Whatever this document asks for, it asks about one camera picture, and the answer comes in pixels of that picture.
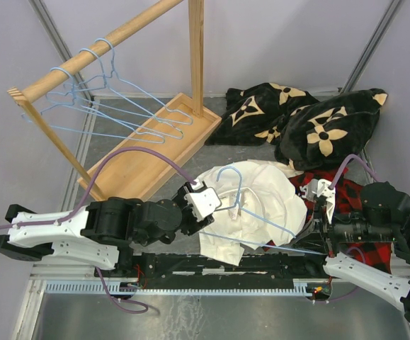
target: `white wall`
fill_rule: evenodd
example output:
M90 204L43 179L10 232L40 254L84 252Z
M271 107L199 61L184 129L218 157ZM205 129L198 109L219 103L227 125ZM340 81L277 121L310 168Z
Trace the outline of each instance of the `white wall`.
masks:
M20 203L37 212L58 209L71 169L63 156L32 124L6 90L23 88L61 60L26 0L0 1L0 225L8 205ZM51 121L81 128L80 115L52 116ZM72 133L61 134L71 148ZM0 339L13 331L31 264L0 254Z
M156 0L45 0L72 53ZM389 0L206 0L205 93L264 81L343 86ZM187 1L117 48L120 75L148 91L190 91ZM84 75L97 72L89 67ZM123 92L130 86L115 84Z
M381 179L410 195L410 1L405 1L356 89L389 94L368 153Z

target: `wooden clothes rack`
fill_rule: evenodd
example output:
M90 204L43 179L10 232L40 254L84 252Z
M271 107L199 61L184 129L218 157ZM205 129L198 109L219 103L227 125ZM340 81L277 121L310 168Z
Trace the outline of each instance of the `wooden clothes rack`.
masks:
M182 1L183 0L160 0L132 20L107 34L105 39L113 46L116 46ZM144 146L162 153L182 166L203 146L206 138L219 125L220 117L203 107L204 0L188 0L188 8L192 98L180 93L167 104L167 107L170 109L177 108L185 113L193 114L195 116L193 124L181 126L184 136L181 140L170 138L163 144L152 144L127 139L121 142L112 152L121 147ZM110 46L106 42L99 40L92 44L89 50L94 51L100 57L110 50ZM94 55L87 51L82 51L59 67L69 74L74 75L94 60L96 60ZM53 69L24 90L19 91L13 87L8 90L8 93L79 172L81 175L79 183L83 187L87 187L99 163L93 166L89 171L86 171L32 105L47 92L68 80L68 78L64 72ZM184 115L177 112L170 112L165 108L159 110L156 116L179 121L186 119ZM173 127L162 125L153 118L148 119L143 126L167 133L173 131ZM174 169L156 157L142 152L126 152L109 161L95 182L91 190L91 195L96 200L105 200L110 196L146 200L173 176L174 173Z

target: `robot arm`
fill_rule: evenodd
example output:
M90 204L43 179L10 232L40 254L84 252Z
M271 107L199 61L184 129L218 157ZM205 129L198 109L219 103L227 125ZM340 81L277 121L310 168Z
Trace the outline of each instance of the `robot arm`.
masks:
M214 221L212 213L219 206L216 192L204 183L186 183L173 200L156 203L115 197L92 202L69 220L53 225L41 222L58 221L70 212L35 214L12 205L6 219L14 226L8 234L0 235L0 253L21 261L52 256L91 264L104 271L130 270L127 259L132 255L131 243L170 244L177 230L192 235ZM27 221L40 224L18 226Z
M410 280L379 271L341 252L345 243L394 242L395 254L410 264L410 197L387 182L372 183L360 193L361 212L336 215L330 220L322 208L325 201L329 208L334 197L326 189L328 184L315 183L307 191L307 197L316 202L314 217L298 236L297 244L306 247L311 239L319 239L322 250L329 254L323 265L328 275L381 297L403 312L410 322Z

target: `red wire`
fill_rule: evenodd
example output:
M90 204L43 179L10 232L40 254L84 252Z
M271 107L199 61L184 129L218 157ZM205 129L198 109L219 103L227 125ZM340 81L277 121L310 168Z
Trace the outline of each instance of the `red wire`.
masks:
M144 285L143 285L142 289L145 289L145 287L147 287L147 283L148 283L148 280L147 280L147 277L145 276L145 273L142 271L142 269L140 269L140 266L138 264L134 268L137 270L137 283L139 283L139 284L140 284L140 273L142 273L143 278L144 278Z

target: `white cloth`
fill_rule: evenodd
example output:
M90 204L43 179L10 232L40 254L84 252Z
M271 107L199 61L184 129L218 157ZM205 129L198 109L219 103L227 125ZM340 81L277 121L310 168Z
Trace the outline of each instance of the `white cloth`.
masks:
M295 195L295 187L287 176L275 165L257 164L254 161L240 161L229 164L242 174L241 205L245 209L266 218L297 234L304 226L307 208ZM234 204L239 184L239 176L232 169L224 170L217 182L217 173L223 166L215 166L199 175L207 187L215 189L222 201L221 208ZM203 228L203 232L231 237L257 244L273 240L276 245L287 244L292 235L276 226L238 208L217 211L212 214L215 221ZM244 243L252 249L259 245ZM244 248L239 242L200 233L200 253L228 264L239 265Z
M302 175L304 172L300 170L294 170L290 166L280 163L278 161L261 161L259 159L247 159L249 162L257 163L260 165L269 164L275 166L277 169L281 170L285 176L289 179L290 177Z

